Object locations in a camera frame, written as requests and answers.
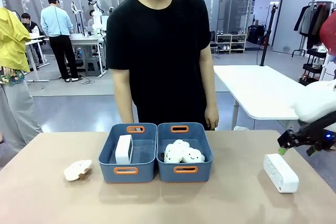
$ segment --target plastic basket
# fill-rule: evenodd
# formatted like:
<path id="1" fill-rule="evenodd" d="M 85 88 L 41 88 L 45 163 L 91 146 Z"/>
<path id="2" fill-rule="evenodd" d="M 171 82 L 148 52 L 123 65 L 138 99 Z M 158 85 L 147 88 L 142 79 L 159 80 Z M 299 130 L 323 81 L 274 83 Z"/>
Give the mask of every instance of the plastic basket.
<path id="1" fill-rule="evenodd" d="M 107 183 L 147 183 L 154 178 L 156 130 L 152 123 L 116 124 L 99 155 L 99 164 Z M 120 135 L 132 135 L 130 165 L 116 164 L 116 147 Z"/>
<path id="2" fill-rule="evenodd" d="M 159 163 L 160 179 L 164 182 L 205 182 L 209 180 L 213 153 L 205 135 L 204 128 L 199 123 L 163 123 L 157 127 L 158 146 L 156 158 Z M 166 164 L 161 153 L 168 144 L 182 139 L 190 147 L 198 149 L 205 157 L 204 163 Z"/>

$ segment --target orange handle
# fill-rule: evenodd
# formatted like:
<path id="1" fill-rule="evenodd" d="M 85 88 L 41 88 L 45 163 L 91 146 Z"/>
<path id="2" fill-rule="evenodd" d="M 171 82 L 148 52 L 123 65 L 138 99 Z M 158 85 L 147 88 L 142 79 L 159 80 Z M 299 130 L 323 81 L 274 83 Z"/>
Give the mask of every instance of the orange handle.
<path id="1" fill-rule="evenodd" d="M 172 133 L 187 133 L 189 132 L 189 126 L 188 125 L 171 126 L 170 131 Z"/>
<path id="2" fill-rule="evenodd" d="M 197 166 L 175 166 L 174 173 L 197 173 L 198 167 Z"/>
<path id="3" fill-rule="evenodd" d="M 128 126 L 126 128 L 126 131 L 128 133 L 144 133 L 145 132 L 145 127 L 144 126 Z"/>
<path id="4" fill-rule="evenodd" d="M 136 167 L 116 167 L 113 171 L 115 174 L 122 175 L 135 175 L 139 173 L 139 170 Z"/>

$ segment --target power outlet socket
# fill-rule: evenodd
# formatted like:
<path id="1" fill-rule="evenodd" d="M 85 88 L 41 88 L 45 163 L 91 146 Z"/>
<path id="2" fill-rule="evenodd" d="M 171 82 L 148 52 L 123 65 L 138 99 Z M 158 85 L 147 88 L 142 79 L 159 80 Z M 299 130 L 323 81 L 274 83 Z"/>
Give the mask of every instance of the power outlet socket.
<path id="1" fill-rule="evenodd" d="M 266 154 L 264 170 L 280 193 L 295 193 L 299 177 L 279 154 Z"/>

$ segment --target open door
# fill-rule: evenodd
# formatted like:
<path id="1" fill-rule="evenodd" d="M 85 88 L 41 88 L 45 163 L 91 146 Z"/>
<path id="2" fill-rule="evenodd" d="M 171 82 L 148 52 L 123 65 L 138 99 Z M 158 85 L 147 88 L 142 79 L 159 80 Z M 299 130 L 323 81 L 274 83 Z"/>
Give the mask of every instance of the open door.
<path id="1" fill-rule="evenodd" d="M 302 36 L 293 29 L 302 8 L 312 1 L 314 0 L 282 0 L 273 51 L 292 54 L 294 50 L 299 49 Z"/>

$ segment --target brown table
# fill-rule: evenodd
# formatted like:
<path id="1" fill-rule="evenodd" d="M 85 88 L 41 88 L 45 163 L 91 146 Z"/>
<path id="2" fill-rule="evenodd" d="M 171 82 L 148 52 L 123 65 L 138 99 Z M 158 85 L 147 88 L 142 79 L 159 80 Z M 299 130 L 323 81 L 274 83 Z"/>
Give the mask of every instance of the brown table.
<path id="1" fill-rule="evenodd" d="M 275 131 L 207 133 L 215 159 L 206 183 L 106 184 L 98 163 L 107 133 L 38 135 L 0 171 L 0 223 L 205 224 L 336 223 L 336 195 L 295 151 L 285 160 L 300 179 L 280 194 L 263 170 L 277 151 Z M 72 162 L 92 159 L 91 175 L 67 182 Z"/>

